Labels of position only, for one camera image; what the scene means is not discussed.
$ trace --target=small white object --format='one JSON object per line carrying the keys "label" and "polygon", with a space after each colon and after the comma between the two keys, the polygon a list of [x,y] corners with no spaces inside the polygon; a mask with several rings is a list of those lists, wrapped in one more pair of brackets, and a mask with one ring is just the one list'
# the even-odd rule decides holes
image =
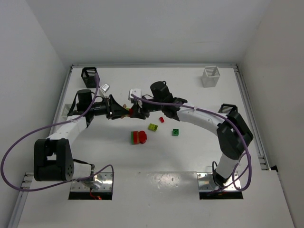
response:
{"label": "small white object", "polygon": [[110,85],[105,83],[103,86],[99,88],[99,95],[101,97],[105,97],[105,93],[109,90]]}
{"label": "small white object", "polygon": [[202,82],[204,88],[215,87],[220,77],[219,68],[217,66],[207,66],[204,69]]}
{"label": "small white object", "polygon": [[130,89],[129,91],[129,101],[131,101],[131,103],[136,103],[137,100],[134,100],[134,98],[132,97],[132,94],[134,96],[137,96],[139,98],[142,97],[142,90],[141,89]]}

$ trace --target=white wall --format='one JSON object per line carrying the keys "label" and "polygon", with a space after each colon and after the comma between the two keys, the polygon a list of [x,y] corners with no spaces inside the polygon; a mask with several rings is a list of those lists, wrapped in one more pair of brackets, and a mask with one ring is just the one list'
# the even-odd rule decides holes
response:
{"label": "white wall", "polygon": [[64,63],[235,63],[270,0],[27,0]]}
{"label": "white wall", "polygon": [[297,227],[304,216],[304,1],[274,0],[241,69]]}
{"label": "white wall", "polygon": [[[0,1],[0,157],[30,130],[52,123],[67,69],[25,0]],[[37,138],[26,139],[9,155],[5,173],[20,186],[33,168]],[[0,179],[0,227],[6,227],[18,192]]]}

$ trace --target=green lego brick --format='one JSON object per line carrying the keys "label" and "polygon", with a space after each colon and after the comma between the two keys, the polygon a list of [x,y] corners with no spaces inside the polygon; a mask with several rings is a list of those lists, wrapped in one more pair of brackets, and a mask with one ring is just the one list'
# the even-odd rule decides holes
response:
{"label": "green lego brick", "polygon": [[131,132],[131,143],[134,144],[134,140],[133,140],[133,132]]}
{"label": "green lego brick", "polygon": [[148,129],[155,132],[157,130],[157,127],[158,127],[157,125],[151,123],[149,124]]}
{"label": "green lego brick", "polygon": [[172,136],[179,136],[179,130],[178,129],[173,129]]}

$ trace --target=cable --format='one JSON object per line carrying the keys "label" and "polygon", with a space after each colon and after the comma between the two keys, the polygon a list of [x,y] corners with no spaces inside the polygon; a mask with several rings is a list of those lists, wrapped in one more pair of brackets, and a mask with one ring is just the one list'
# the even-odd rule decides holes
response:
{"label": "cable", "polygon": [[102,99],[102,101],[104,101],[104,100],[105,100],[105,99],[104,99],[102,96],[96,96],[96,97],[100,97],[100,98]]}
{"label": "cable", "polygon": [[80,116],[72,119],[72,120],[68,120],[68,121],[63,121],[63,122],[60,122],[60,123],[54,123],[54,124],[51,124],[51,125],[47,125],[45,127],[40,127],[36,130],[33,130],[29,133],[27,133],[26,135],[22,136],[21,138],[19,138],[17,141],[15,141],[11,147],[9,147],[9,149],[5,152],[3,158],[2,158],[2,161],[1,161],[1,166],[0,166],[0,172],[1,172],[1,177],[3,178],[4,182],[10,186],[11,188],[15,189],[15,190],[18,190],[18,191],[27,191],[27,192],[32,192],[32,191],[40,191],[40,190],[44,190],[44,189],[49,189],[49,188],[52,188],[52,187],[55,187],[55,186],[58,186],[58,185],[61,185],[61,184],[65,184],[65,183],[68,183],[68,182],[71,182],[71,181],[82,181],[82,180],[86,180],[86,179],[89,179],[97,174],[99,174],[100,172],[102,172],[104,169],[106,169],[107,167],[111,167],[112,168],[112,173],[113,173],[113,181],[114,181],[114,168],[112,165],[106,165],[105,167],[103,167],[101,170],[99,170],[98,172],[96,172],[95,174],[89,176],[89,177],[84,177],[84,178],[80,178],[80,179],[74,179],[74,180],[70,180],[70,181],[63,181],[63,182],[60,182],[60,183],[56,183],[56,184],[52,184],[52,185],[49,185],[49,186],[46,186],[46,187],[43,187],[43,188],[38,188],[38,189],[22,189],[22,188],[19,188],[19,187],[16,187],[14,186],[13,184],[11,184],[8,179],[6,178],[5,174],[4,174],[4,162],[8,156],[8,154],[10,153],[10,151],[19,143],[21,142],[23,139],[25,139],[26,137],[32,135],[33,133],[36,133],[36,132],[39,132],[41,130],[44,130],[44,129],[47,129],[47,128],[50,128],[50,127],[54,127],[54,126],[58,126],[58,125],[62,125],[62,124],[67,124],[67,123],[70,123],[72,121],[76,121],[78,119],[80,119],[81,117],[85,116],[87,114],[87,112],[91,109],[96,97],[97,97],[97,92],[98,92],[98,88],[99,88],[99,75],[96,73],[95,74],[95,81],[96,81],[96,84],[97,84],[97,87],[96,87],[96,91],[95,91],[95,94],[94,94],[94,97],[93,97],[93,100],[91,102],[91,104],[88,106],[88,108],[85,110],[84,113],[82,113]]}
{"label": "cable", "polygon": [[90,189],[90,196],[96,200],[96,197],[92,194],[92,189]]}
{"label": "cable", "polygon": [[145,98],[146,96],[149,96],[149,97],[151,97],[151,98],[154,98],[153,96],[151,96],[151,95],[149,95],[149,94],[143,95],[144,98]]}
{"label": "cable", "polygon": [[213,162],[212,162],[212,173],[213,173],[214,170],[215,170],[214,165],[216,165],[216,167],[218,166],[218,164],[216,163],[216,161],[213,161]]}
{"label": "cable", "polygon": [[[175,106],[175,107],[184,107],[184,108],[189,108],[189,109],[194,109],[194,107],[192,106],[188,106],[188,105],[184,105],[184,104],[173,104],[173,103],[162,103],[162,102],[155,102],[155,101],[149,101],[149,100],[145,100],[145,99],[142,99],[142,98],[139,98],[137,96],[135,96],[134,94],[131,94],[132,97],[134,97],[135,100],[140,100],[142,102],[146,102],[146,103],[150,103],[152,105],[162,105],[162,106]],[[218,114],[218,113],[215,113],[215,112],[212,112],[212,111],[209,111],[209,110],[205,110],[205,109],[201,109],[201,108],[196,108],[195,110],[197,111],[200,111],[200,112],[203,112],[203,113],[208,113],[208,114],[211,114],[211,115],[215,115],[221,119],[224,119],[225,121],[227,121],[232,127],[233,129],[236,131],[236,133],[238,134],[238,136],[240,137],[241,141],[242,141],[242,144],[244,146],[244,149],[245,149],[245,154],[247,156],[247,161],[248,161],[248,165],[246,167],[245,170],[248,169],[248,180],[247,180],[247,183],[246,185],[243,187],[243,188],[238,188],[236,185],[235,185],[235,179],[234,179],[234,175],[232,175],[232,184],[234,185],[235,189],[237,189],[238,191],[244,191],[246,190],[250,183],[251,183],[251,178],[252,178],[252,165],[251,165],[251,157],[250,157],[250,153],[249,153],[249,150],[248,150],[248,147],[246,145],[246,142],[241,134],[241,132],[239,131],[239,129],[234,125],[233,122],[231,122],[229,119],[227,119],[226,117]],[[238,167],[238,164],[235,165],[234,167],[234,170],[232,173],[235,172],[236,168]]]}
{"label": "cable", "polygon": [[94,164],[90,164],[90,163],[87,163],[86,161],[82,161],[82,160],[78,160],[78,159],[73,159],[73,162],[77,162],[79,164],[86,164],[86,165],[90,165],[92,168],[94,168]]}

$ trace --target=metal mounting plate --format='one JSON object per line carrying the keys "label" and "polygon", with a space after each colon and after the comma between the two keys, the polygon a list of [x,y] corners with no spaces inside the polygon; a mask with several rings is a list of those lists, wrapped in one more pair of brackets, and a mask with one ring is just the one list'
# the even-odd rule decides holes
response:
{"label": "metal mounting plate", "polygon": [[[212,177],[212,172],[198,172],[198,183],[199,183],[199,192],[209,192],[213,191],[213,187],[210,184],[210,181]],[[235,179],[238,178],[238,173],[234,174]],[[225,186],[229,185],[232,183],[232,178],[230,177],[228,181],[225,183]],[[238,188],[241,187],[241,182],[239,180],[236,181],[236,186]],[[234,188],[233,184],[224,189],[224,191],[238,191]]]}
{"label": "metal mounting plate", "polygon": [[74,181],[71,183],[70,192],[111,192],[113,175],[111,172],[101,172],[94,176],[94,181]]}

